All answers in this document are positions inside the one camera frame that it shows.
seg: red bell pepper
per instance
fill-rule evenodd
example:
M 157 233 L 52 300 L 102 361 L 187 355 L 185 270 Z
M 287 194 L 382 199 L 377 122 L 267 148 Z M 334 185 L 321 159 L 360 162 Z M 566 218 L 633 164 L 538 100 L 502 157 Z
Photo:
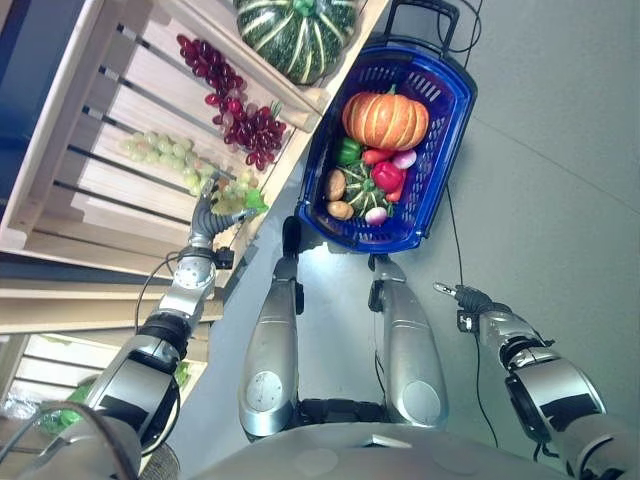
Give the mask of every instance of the red bell pepper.
M 383 161 L 373 167 L 371 178 L 380 190 L 393 193 L 402 182 L 402 172 L 393 163 Z

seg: green striped squash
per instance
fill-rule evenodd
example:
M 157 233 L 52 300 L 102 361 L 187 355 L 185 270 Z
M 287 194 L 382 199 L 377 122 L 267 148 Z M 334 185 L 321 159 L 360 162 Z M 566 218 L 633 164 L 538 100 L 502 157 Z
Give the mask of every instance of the green striped squash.
M 357 0 L 234 0 L 242 39 L 293 83 L 328 73 L 353 35 Z

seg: black cable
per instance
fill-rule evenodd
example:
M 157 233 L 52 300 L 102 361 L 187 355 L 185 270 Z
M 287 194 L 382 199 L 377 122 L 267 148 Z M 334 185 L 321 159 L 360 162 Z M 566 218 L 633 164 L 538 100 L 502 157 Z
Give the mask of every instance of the black cable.
M 112 433 L 111 428 L 94 410 L 86 405 L 76 402 L 62 401 L 62 402 L 49 402 L 46 405 L 42 405 L 38 410 L 38 413 L 33 415 L 20 430 L 18 430 L 13 437 L 7 442 L 5 447 L 0 452 L 0 463 L 6 458 L 11 449 L 18 443 L 20 438 L 29 430 L 29 428 L 43 415 L 57 412 L 59 410 L 72 410 L 80 415 L 87 423 L 91 424 L 93 428 L 103 437 L 109 453 L 113 457 L 113 463 L 116 470 L 116 474 L 120 480 L 135 480 L 138 478 L 133 465 L 127 455 L 127 452 L 122 445 L 120 439 Z
M 557 453 L 553 453 L 551 451 L 549 451 L 549 449 L 547 448 L 547 444 L 544 443 L 542 445 L 542 453 L 545 454 L 545 456 L 549 457 L 549 458 L 560 458 L 560 455 L 558 455 Z
M 478 400 L 478 406 L 480 407 L 480 411 L 482 412 L 482 416 L 484 417 L 487 425 L 489 426 L 489 430 L 491 430 L 491 436 L 493 437 L 493 443 L 496 448 L 500 448 L 498 444 L 498 437 L 496 437 L 496 431 L 493 429 L 493 425 L 487 416 L 487 412 L 484 410 L 484 405 L 482 404 L 482 400 L 480 399 L 480 345 L 478 343 L 478 336 L 474 335 L 476 340 L 476 399 Z
M 167 256 L 162 262 L 160 262 L 160 264 L 156 268 L 153 269 L 153 271 L 149 274 L 144 284 L 142 285 L 142 290 L 140 290 L 140 293 L 138 294 L 138 300 L 136 300 L 136 308 L 133 316 L 133 328 L 136 334 L 138 333 L 138 325 L 140 324 L 140 304 L 142 303 L 142 296 L 144 295 L 144 291 L 147 289 L 149 283 L 151 283 L 151 280 L 153 280 L 153 277 L 156 275 L 156 273 L 158 273 L 158 270 L 160 270 L 164 265 L 169 265 L 169 262 L 177 259 L 177 256 Z
M 456 240 L 456 250 L 458 251 L 458 270 L 460 272 L 460 285 L 464 285 L 464 277 L 462 276 L 462 254 L 460 253 L 460 240 L 458 239 L 458 228 L 456 227 L 456 217 L 453 214 L 453 202 L 451 201 L 451 192 L 449 184 L 445 186 L 447 199 L 449 200 L 449 212 L 451 212 L 451 223 L 453 223 L 453 237 Z
M 158 442 L 156 442 L 156 444 L 153 445 L 149 450 L 142 453 L 143 457 L 146 457 L 148 455 L 155 453 L 169 439 L 169 437 L 173 433 L 173 429 L 176 428 L 176 423 L 178 423 L 178 417 L 180 416 L 180 406 L 182 404 L 182 398 L 180 397 L 180 387 L 178 386 L 177 382 L 175 383 L 175 386 L 177 388 L 177 396 L 175 401 L 176 413 L 173 417 L 173 421 L 171 422 L 171 425 L 167 429 L 167 433 L 164 434 L 162 438 L 158 440 Z
M 169 264 L 169 262 L 170 262 L 169 257 L 176 256 L 179 253 L 180 252 L 174 250 L 173 252 L 169 252 L 164 256 L 164 259 L 167 261 L 167 270 L 169 270 L 169 273 L 171 274 L 172 277 L 173 277 L 173 269 L 171 268 L 171 265 Z
M 542 443 L 538 443 L 536 445 L 536 449 L 533 451 L 533 461 L 538 463 L 538 455 L 540 455 L 540 449 L 542 448 Z
M 387 403 L 387 392 L 382 383 L 382 379 L 380 378 L 380 370 L 382 370 L 382 374 L 384 375 L 384 368 L 382 367 L 382 362 L 380 362 L 380 356 L 378 355 L 378 351 L 376 350 L 375 357 L 373 360 L 374 367 L 376 369 L 376 377 L 378 378 L 378 384 L 380 385 L 380 390 L 382 390 L 382 403 L 386 405 Z
M 480 20 L 480 9 L 482 8 L 482 2 L 483 0 L 480 0 L 480 3 L 478 5 L 478 8 L 475 9 L 473 7 L 473 5 L 471 5 L 471 3 L 469 3 L 467 0 L 460 0 L 469 10 L 471 10 L 475 16 L 475 21 L 473 24 L 473 33 L 471 34 L 471 43 L 469 43 L 468 47 L 462 48 L 462 49 L 455 49 L 455 48 L 449 48 L 449 52 L 451 53 L 469 53 L 471 52 L 471 49 L 473 49 L 473 47 L 475 47 L 478 42 L 480 41 L 480 36 L 482 35 L 482 21 Z M 440 18 L 441 18 L 442 14 L 438 13 L 438 40 L 440 40 L 440 43 L 444 43 L 444 39 L 442 38 L 442 31 L 440 29 Z

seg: floor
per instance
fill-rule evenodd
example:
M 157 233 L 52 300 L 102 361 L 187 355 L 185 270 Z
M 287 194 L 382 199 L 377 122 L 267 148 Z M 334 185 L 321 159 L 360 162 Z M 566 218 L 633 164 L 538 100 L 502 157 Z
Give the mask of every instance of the floor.
M 555 339 L 557 351 L 595 383 L 609 412 L 634 425 L 640 402 L 638 9 L 635 0 L 620 0 L 615 9 L 597 0 L 485 2 L 482 39 L 469 65 L 478 102 L 450 179 L 465 282 Z M 472 17 L 462 14 L 457 35 L 468 39 Z M 170 439 L 185 478 L 247 443 L 236 406 L 242 360 L 301 177 L 298 168 L 273 205 L 257 254 L 212 328 L 209 368 Z M 431 287 L 457 281 L 446 200 L 430 238 L 393 258 L 435 331 L 449 393 L 448 429 L 490 443 L 475 398 L 473 338 L 457 331 L 456 305 Z M 373 352 L 380 319 L 366 307 L 366 258 L 318 246 L 302 254 L 299 273 L 306 291 L 298 323 L 300 396 L 379 401 Z M 480 392 L 498 440 L 530 458 L 534 445 L 522 433 L 503 380 L 495 359 L 483 352 Z

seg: potato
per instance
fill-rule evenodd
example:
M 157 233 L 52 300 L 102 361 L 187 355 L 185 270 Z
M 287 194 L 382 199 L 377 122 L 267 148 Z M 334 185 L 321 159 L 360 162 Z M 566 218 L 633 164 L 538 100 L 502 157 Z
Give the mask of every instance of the potato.
M 347 179 L 337 168 L 334 168 L 327 175 L 327 184 L 325 185 L 324 194 L 327 196 L 327 200 L 334 201 L 340 200 L 344 191 L 347 188 Z
M 349 220 L 353 217 L 353 207 L 347 202 L 328 202 L 327 212 L 329 212 L 329 215 L 333 218 L 337 218 L 338 220 Z

